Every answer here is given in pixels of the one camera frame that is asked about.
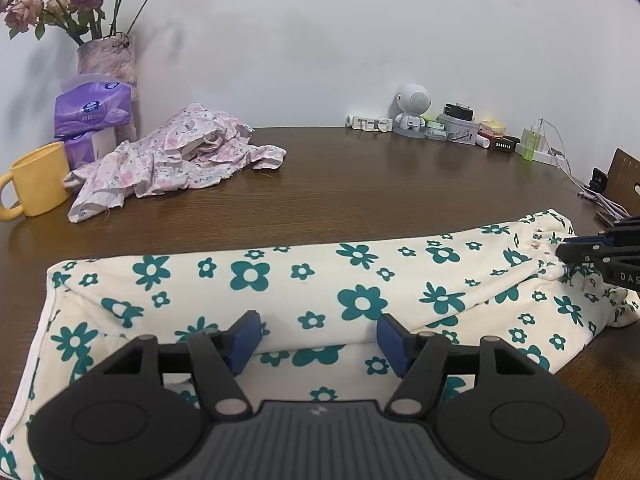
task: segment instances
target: purple tissue box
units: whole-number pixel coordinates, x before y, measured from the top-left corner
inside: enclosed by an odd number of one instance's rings
[[[126,83],[85,83],[56,98],[56,137],[121,126],[130,120],[131,87]]]

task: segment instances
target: white robot figure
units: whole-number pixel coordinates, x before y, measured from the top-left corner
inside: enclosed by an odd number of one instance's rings
[[[425,122],[421,115],[431,106],[425,87],[414,83],[403,84],[396,94],[396,102],[402,113],[396,115],[394,120],[395,133],[423,139],[425,134],[420,128]]]

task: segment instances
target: blue gripper pad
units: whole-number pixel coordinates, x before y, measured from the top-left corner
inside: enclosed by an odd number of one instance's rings
[[[376,340],[395,374],[403,378],[410,367],[410,361],[406,355],[406,348],[404,346],[404,338],[396,332],[384,316],[378,319],[376,325]]]
[[[226,334],[230,336],[231,352],[225,362],[233,375],[238,376],[262,339],[260,315],[257,312],[245,314]]]

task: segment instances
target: tissue box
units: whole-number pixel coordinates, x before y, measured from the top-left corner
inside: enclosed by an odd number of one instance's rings
[[[98,132],[87,132],[76,136],[55,136],[65,143],[69,169],[77,170],[90,162],[100,160],[116,149],[116,135],[113,128]]]

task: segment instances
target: cloth pile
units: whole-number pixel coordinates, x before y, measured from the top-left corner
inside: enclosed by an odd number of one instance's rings
[[[286,151],[249,144],[253,129],[226,112],[193,103],[136,142],[123,142],[101,160],[71,171],[67,189],[80,193],[68,213],[81,222],[105,209],[176,189],[214,186],[248,164],[254,170],[279,168]]]

